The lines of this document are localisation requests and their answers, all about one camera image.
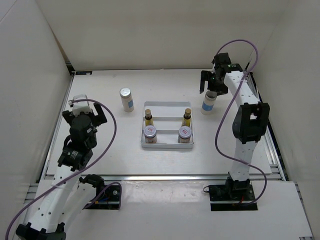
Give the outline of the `tall white bottle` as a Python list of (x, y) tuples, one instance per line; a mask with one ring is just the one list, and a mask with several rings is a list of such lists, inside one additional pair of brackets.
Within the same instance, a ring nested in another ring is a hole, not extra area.
[(208, 90), (205, 93), (201, 106), (201, 113), (203, 115), (210, 115), (212, 113), (217, 96), (218, 95), (215, 91)]
[(134, 110), (134, 102), (131, 90), (127, 87), (123, 87), (120, 89), (119, 95), (124, 111), (127, 113), (132, 112)]

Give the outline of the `small yellow bottle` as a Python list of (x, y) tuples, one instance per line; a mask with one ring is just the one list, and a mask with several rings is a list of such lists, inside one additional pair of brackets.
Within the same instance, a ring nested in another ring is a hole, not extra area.
[(181, 124), (182, 126), (190, 127), (191, 119), (192, 119), (191, 113), (192, 113), (192, 111), (190, 108), (185, 109), (182, 124)]
[(145, 116), (144, 116), (145, 125), (146, 126), (150, 126), (150, 125), (153, 126), (154, 122), (153, 122), (153, 116), (152, 116), (151, 110), (147, 108), (144, 111), (144, 113), (145, 113)]

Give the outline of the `short spice jar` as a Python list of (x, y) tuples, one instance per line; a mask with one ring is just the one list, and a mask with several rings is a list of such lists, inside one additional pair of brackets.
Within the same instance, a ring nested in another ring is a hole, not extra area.
[(192, 139), (192, 129), (189, 126), (183, 125), (178, 130), (178, 143), (190, 144)]
[(143, 129), (143, 135), (146, 143), (154, 144), (157, 142), (157, 129), (153, 125), (147, 125)]

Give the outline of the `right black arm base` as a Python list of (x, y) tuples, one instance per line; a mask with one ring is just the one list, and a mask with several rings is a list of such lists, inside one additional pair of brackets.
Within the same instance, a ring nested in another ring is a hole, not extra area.
[(255, 193), (253, 186), (237, 196), (230, 196), (224, 184), (207, 185), (203, 192), (209, 194), (210, 211), (211, 212), (237, 212), (237, 211), (257, 211), (258, 206), (254, 202)]

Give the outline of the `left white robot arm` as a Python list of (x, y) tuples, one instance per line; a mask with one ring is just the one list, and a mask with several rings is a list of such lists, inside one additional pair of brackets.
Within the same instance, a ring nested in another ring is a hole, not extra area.
[(109, 109), (93, 102), (95, 112), (88, 101), (72, 100), (72, 111), (65, 110), (63, 118), (69, 124), (51, 188), (23, 207), (23, 213), (37, 201), (41, 201), (34, 215), (18, 225), (15, 234), (21, 240), (64, 240), (75, 217), (84, 209), (107, 199), (107, 192), (119, 182), (105, 184), (96, 174), (82, 177), (93, 166), (90, 159), (97, 146), (97, 128), (107, 122), (105, 112)]

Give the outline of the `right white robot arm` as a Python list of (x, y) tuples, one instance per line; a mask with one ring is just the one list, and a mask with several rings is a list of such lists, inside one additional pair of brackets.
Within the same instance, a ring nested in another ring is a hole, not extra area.
[(238, 63), (232, 63), (228, 53), (218, 53), (212, 60), (213, 70), (200, 74), (199, 92), (213, 92), (217, 96), (232, 94), (238, 110), (232, 123), (236, 140), (233, 164), (225, 185), (216, 189), (218, 196), (241, 200), (250, 190), (249, 170), (257, 143), (265, 135), (270, 106), (262, 103), (248, 85), (245, 72)]

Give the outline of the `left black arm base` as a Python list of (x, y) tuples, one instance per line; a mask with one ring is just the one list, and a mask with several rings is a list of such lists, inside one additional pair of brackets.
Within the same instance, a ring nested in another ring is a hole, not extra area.
[(120, 210), (122, 204), (122, 185), (112, 182), (100, 187), (96, 198), (89, 202), (84, 210)]

